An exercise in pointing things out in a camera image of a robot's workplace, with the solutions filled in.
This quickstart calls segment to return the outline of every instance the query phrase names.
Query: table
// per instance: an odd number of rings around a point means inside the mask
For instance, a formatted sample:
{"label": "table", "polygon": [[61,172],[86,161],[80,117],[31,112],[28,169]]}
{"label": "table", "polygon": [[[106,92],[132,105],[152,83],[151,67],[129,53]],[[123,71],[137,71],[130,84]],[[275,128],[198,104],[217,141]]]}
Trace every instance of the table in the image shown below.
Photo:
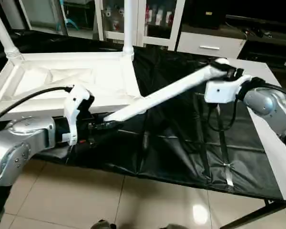
{"label": "table", "polygon": [[[17,39],[22,52],[108,52],[119,45],[29,33]],[[207,64],[210,57],[135,48],[134,68],[146,96]],[[278,84],[266,64],[229,60],[247,73]],[[0,59],[0,68],[5,63]],[[37,157],[70,166],[103,169],[140,178],[261,198],[266,206],[222,228],[235,228],[286,208],[286,148],[261,118],[239,103],[234,126],[212,131],[206,122],[204,85],[189,90],[125,123],[110,144],[69,155],[65,149]],[[231,118],[220,105],[213,125]]]}

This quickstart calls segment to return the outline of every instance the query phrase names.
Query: drawer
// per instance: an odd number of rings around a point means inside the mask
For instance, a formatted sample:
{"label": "drawer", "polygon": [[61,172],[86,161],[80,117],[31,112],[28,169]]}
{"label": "drawer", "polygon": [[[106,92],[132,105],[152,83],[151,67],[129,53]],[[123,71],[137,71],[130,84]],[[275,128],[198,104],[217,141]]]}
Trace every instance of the drawer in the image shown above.
{"label": "drawer", "polygon": [[237,58],[245,40],[182,32],[178,52]]}

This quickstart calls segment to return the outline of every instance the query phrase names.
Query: black tablecloth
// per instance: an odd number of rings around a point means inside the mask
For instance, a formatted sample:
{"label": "black tablecloth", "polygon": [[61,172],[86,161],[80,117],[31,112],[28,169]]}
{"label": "black tablecloth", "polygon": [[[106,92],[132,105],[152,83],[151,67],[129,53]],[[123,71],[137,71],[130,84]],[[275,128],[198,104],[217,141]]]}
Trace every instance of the black tablecloth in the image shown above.
{"label": "black tablecloth", "polygon": [[[30,32],[16,44],[28,52],[110,52],[120,45]],[[209,58],[159,48],[135,48],[134,69],[143,96],[196,71]],[[6,62],[0,58],[0,69]],[[127,121],[108,142],[68,164],[256,198],[283,199],[247,108],[239,103],[232,128],[211,130],[204,85]],[[228,123],[233,104],[220,105]],[[216,115],[211,123],[217,125]],[[44,156],[43,159],[66,163]],[[233,187],[224,163],[230,163]]]}

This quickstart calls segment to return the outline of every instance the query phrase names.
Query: floor tile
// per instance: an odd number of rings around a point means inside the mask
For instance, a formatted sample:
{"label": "floor tile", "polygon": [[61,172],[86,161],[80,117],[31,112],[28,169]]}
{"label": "floor tile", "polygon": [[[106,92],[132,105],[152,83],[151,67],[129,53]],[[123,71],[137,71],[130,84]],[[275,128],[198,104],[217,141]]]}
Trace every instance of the floor tile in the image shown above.
{"label": "floor tile", "polygon": [[10,229],[75,229],[17,216]]}
{"label": "floor tile", "polygon": [[47,163],[19,216],[89,229],[100,219],[113,222],[124,176]]}
{"label": "floor tile", "polygon": [[44,165],[45,162],[39,160],[30,160],[25,165],[23,172],[13,185],[10,196],[5,204],[6,213],[13,215],[18,213]]}
{"label": "floor tile", "polygon": [[210,229],[207,192],[126,177],[116,224],[119,229],[159,229],[168,224]]}
{"label": "floor tile", "polygon": [[[265,206],[263,200],[241,197],[226,193],[208,191],[212,229],[219,229],[238,218],[241,218]],[[240,229],[286,229],[286,210],[264,217],[240,227]]]}
{"label": "floor tile", "polygon": [[14,215],[4,214],[0,223],[0,229],[9,229],[14,219]]}

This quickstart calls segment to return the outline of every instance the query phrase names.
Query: white pole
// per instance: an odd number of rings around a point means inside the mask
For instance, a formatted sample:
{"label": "white pole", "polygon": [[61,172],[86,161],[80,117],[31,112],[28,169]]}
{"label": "white pole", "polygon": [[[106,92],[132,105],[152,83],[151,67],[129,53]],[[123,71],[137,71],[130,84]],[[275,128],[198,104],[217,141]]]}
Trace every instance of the white pole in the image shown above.
{"label": "white pole", "polygon": [[22,59],[21,53],[11,40],[9,33],[7,32],[3,22],[1,21],[1,18],[0,18],[0,41],[4,47],[4,52],[6,53],[7,58]]}
{"label": "white pole", "polygon": [[124,47],[123,52],[133,57],[133,14],[132,14],[132,1],[124,1]]}
{"label": "white pole", "polygon": [[[216,60],[219,63],[226,63],[229,64],[227,59],[218,59]],[[210,65],[150,94],[149,96],[142,98],[131,105],[128,105],[121,110],[118,110],[109,116],[104,118],[104,121],[126,121],[146,110],[179,95],[186,90],[198,86],[201,83],[208,81],[213,78],[217,78],[220,76],[225,75],[226,72],[222,72]]]}

